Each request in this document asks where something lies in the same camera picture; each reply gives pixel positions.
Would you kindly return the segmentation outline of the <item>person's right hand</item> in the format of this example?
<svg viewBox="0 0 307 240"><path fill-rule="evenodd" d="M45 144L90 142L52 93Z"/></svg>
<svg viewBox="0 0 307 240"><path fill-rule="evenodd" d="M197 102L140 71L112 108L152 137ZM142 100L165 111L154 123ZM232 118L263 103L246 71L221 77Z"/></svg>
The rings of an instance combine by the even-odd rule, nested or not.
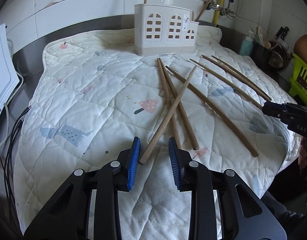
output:
<svg viewBox="0 0 307 240"><path fill-rule="evenodd" d="M300 142L298 165L301 169L307 166L307 138L302 137Z"/></svg>

